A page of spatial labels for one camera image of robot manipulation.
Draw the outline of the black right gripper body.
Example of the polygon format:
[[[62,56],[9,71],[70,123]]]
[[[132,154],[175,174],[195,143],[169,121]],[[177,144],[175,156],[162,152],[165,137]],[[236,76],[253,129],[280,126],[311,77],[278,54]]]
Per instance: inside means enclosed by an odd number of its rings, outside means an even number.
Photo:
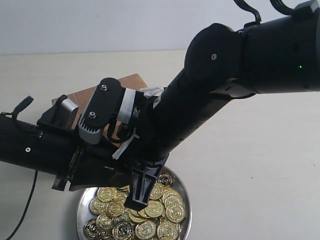
[[[130,166],[161,163],[169,153],[233,99],[254,96],[234,78],[183,69],[157,98],[148,99],[136,137],[121,153]]]

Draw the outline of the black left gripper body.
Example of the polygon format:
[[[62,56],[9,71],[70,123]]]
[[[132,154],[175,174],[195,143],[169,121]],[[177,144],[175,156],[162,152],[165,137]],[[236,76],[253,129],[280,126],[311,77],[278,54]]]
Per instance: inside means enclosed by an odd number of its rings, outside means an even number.
[[[126,162],[113,159],[111,144],[76,146],[58,156],[53,190],[70,192],[94,187],[124,187],[133,184],[132,171]]]

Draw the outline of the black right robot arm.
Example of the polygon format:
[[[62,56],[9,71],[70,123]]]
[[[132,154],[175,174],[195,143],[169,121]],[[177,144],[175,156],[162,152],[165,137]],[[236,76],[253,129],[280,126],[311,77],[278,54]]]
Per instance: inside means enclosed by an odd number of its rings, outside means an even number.
[[[308,0],[289,8],[274,0],[272,5],[282,18],[237,31],[220,23],[201,30],[179,74],[138,107],[141,124],[120,157],[128,167],[127,208],[140,211],[148,205],[169,153],[229,102],[319,91],[319,3]]]

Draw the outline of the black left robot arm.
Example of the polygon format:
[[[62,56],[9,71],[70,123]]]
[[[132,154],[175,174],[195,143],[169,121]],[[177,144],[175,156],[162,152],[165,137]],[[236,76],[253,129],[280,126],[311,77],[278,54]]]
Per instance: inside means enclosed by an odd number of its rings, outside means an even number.
[[[0,159],[5,163],[55,176],[52,188],[69,191],[92,187],[137,189],[130,167],[112,158],[117,147],[106,137],[89,144],[77,129],[33,125],[0,114]]]

